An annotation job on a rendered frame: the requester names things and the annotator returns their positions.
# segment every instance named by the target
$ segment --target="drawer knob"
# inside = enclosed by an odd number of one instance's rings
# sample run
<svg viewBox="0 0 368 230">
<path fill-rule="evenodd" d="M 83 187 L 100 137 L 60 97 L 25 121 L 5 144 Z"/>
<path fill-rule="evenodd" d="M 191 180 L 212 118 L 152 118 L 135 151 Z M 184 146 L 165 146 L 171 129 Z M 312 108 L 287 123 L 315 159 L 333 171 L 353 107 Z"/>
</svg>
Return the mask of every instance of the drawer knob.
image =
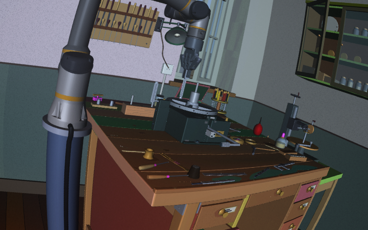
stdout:
<svg viewBox="0 0 368 230">
<path fill-rule="evenodd" d="M 276 194 L 277 194 L 277 195 L 282 196 L 282 195 L 284 194 L 284 192 L 283 192 L 283 191 L 281 191 L 281 189 L 279 189 L 279 190 L 276 192 Z"/>
<path fill-rule="evenodd" d="M 229 213 L 228 213 L 228 212 L 226 212 L 224 208 L 223 208 L 223 209 L 221 209 L 221 210 L 220 210 L 220 212 L 218 212 L 218 214 L 219 214 L 220 216 L 222 216 L 223 218 L 226 218 L 226 217 L 229 215 Z"/>
<path fill-rule="evenodd" d="M 307 189 L 307 192 L 312 192 L 314 190 L 314 188 L 312 188 L 312 186 L 309 186 L 309 188 Z"/>
</svg>

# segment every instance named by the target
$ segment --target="power outlet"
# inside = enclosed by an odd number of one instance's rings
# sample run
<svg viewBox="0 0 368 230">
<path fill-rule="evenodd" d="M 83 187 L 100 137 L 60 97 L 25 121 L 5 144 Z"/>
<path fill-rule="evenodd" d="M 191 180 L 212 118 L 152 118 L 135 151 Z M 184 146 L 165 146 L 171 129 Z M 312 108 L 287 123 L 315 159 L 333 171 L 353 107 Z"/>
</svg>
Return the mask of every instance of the power outlet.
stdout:
<svg viewBox="0 0 368 230">
<path fill-rule="evenodd" d="M 167 68 L 166 64 L 162 64 L 161 73 L 171 75 L 173 73 L 174 65 L 167 64 L 169 67 Z"/>
</svg>

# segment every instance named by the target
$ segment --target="workbench top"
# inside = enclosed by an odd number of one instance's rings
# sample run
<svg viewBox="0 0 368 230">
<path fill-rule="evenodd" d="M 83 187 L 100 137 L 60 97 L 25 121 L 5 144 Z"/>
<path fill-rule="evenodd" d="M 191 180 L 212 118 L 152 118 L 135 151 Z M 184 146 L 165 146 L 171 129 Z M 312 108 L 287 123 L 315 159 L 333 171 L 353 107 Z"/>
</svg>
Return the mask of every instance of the workbench top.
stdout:
<svg viewBox="0 0 368 230">
<path fill-rule="evenodd" d="M 151 206 L 211 201 L 215 197 L 218 199 L 219 194 L 221 199 L 241 197 L 322 178 L 329 170 L 328 166 L 311 159 L 295 161 L 295 164 L 286 166 L 290 170 L 276 169 L 274 165 L 290 161 L 279 150 L 268 147 L 272 146 L 275 141 L 267 137 L 255 136 L 249 128 L 237 123 L 231 124 L 231 127 L 240 130 L 241 133 L 232 132 L 229 133 L 229 136 L 251 138 L 257 141 L 255 147 L 262 149 L 256 149 L 254 155 L 252 155 L 252 145 L 246 143 L 239 147 L 228 148 L 219 145 L 183 144 L 166 132 L 151 130 L 152 118 L 127 116 L 119 108 L 111 110 L 91 108 L 87 105 L 87 115 L 98 139 Z M 128 152 L 145 149 L 154 150 L 153 160 L 143 158 L 143 153 Z M 143 171 L 138 169 L 141 165 L 166 161 L 169 163 Z M 199 179 L 189 177 L 147 179 L 147 175 L 150 174 L 184 175 L 192 165 L 200 167 Z M 270 167 L 270 170 L 254 178 L 255 174 L 266 167 Z M 225 177 L 202 174 L 208 172 L 242 172 L 247 175 Z M 224 179 L 234 179 L 235 182 L 191 185 L 191 183 L 201 181 Z"/>
</svg>

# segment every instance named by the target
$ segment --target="drawer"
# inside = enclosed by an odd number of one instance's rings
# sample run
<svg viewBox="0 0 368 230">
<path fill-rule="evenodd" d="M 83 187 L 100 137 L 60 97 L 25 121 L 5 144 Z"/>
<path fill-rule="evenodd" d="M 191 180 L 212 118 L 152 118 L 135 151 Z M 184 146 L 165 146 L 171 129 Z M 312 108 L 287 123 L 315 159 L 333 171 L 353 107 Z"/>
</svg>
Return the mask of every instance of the drawer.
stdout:
<svg viewBox="0 0 368 230">
<path fill-rule="evenodd" d="M 211 228 L 214 226 L 234 222 L 242 203 L 243 200 L 236 200 L 202 206 L 199 210 L 198 218 L 193 229 Z"/>
<path fill-rule="evenodd" d="M 303 216 L 308 209 L 308 206 L 311 205 L 312 198 L 308 198 L 306 200 L 299 201 L 294 203 L 291 207 L 289 215 L 287 216 L 287 221 L 295 219 L 299 216 Z"/>
<path fill-rule="evenodd" d="M 291 229 L 297 230 L 302 218 L 303 216 L 284 223 L 281 230 L 291 230 Z"/>
<path fill-rule="evenodd" d="M 319 182 L 320 181 L 315 181 L 308 184 L 303 184 L 300 187 L 300 190 L 294 203 L 312 197 L 317 190 L 317 185 L 319 184 Z"/>
<path fill-rule="evenodd" d="M 265 204 L 267 202 L 282 199 L 284 197 L 293 196 L 297 193 L 299 184 L 294 184 L 266 192 L 252 194 L 249 197 L 247 207 Z"/>
</svg>

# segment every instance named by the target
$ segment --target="drawer label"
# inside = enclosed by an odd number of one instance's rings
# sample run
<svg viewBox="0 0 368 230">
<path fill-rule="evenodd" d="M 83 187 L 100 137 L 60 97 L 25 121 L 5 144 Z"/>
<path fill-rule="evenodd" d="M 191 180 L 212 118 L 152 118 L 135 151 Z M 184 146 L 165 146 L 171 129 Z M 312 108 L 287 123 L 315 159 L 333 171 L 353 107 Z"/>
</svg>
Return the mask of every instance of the drawer label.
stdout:
<svg viewBox="0 0 368 230">
<path fill-rule="evenodd" d="M 231 213 L 231 212 L 235 212 L 235 210 L 236 210 L 236 206 L 234 206 L 234 207 L 228 207 L 228 208 L 225 209 L 225 212 Z"/>
</svg>

